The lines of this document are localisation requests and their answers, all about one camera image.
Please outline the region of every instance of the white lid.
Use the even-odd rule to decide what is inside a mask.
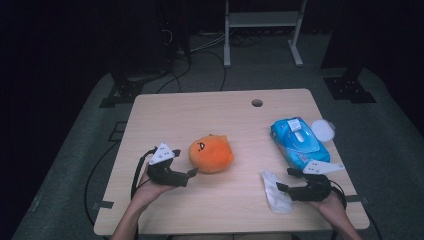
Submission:
[[[324,119],[316,120],[311,125],[312,132],[315,137],[321,142],[328,142],[334,138],[334,129],[330,126],[330,123]]]

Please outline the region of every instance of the black controller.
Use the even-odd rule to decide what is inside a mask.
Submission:
[[[180,155],[180,150],[172,151],[175,154],[175,157]],[[153,165],[149,165],[147,169],[147,175],[155,183],[161,185],[185,187],[187,186],[188,179],[196,176],[197,168],[194,168],[187,173],[174,172],[171,170],[170,166],[174,159],[168,159],[163,162],[159,162]]]
[[[293,201],[322,201],[330,195],[331,182],[325,175],[304,174],[301,170],[288,168],[287,173],[295,177],[304,177],[307,185],[304,187],[289,187],[277,182],[278,190],[286,192]]]

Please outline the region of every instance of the white tag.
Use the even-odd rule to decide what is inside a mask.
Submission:
[[[166,145],[165,143],[161,143],[158,149],[156,150],[155,154],[153,154],[153,157],[152,159],[150,159],[149,163],[150,165],[153,165],[153,164],[160,163],[174,157],[175,157],[175,154],[168,147],[168,145]]]
[[[289,124],[289,127],[292,132],[299,131],[300,129],[302,129],[299,119],[292,119],[287,121],[287,123]]]
[[[345,167],[339,164],[326,163],[317,160],[311,160],[308,165],[303,169],[303,173],[306,174],[325,174],[329,172],[335,172],[343,170]]]

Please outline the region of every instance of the forearm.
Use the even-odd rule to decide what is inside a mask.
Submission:
[[[130,203],[121,220],[119,221],[118,226],[113,233],[112,240],[119,239],[134,239],[134,235],[137,230],[138,219],[140,218],[141,213],[146,210],[147,206],[137,207],[135,204]]]
[[[352,226],[350,222],[333,226],[333,229],[342,236],[344,240],[361,240],[358,231]]]

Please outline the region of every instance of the human hand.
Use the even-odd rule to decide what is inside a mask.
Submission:
[[[337,193],[331,191],[330,195],[322,201],[305,203],[315,208],[343,239],[362,239],[350,222]]]
[[[146,166],[137,190],[113,233],[113,240],[133,239],[141,213],[162,193],[176,188],[174,186],[160,185],[151,181],[147,175],[148,167],[149,165]]]
[[[137,190],[131,201],[132,204],[136,204],[140,208],[147,208],[147,206],[154,202],[162,193],[176,188],[175,186],[160,185],[150,180],[147,175],[148,167],[149,164],[147,164],[141,176]]]

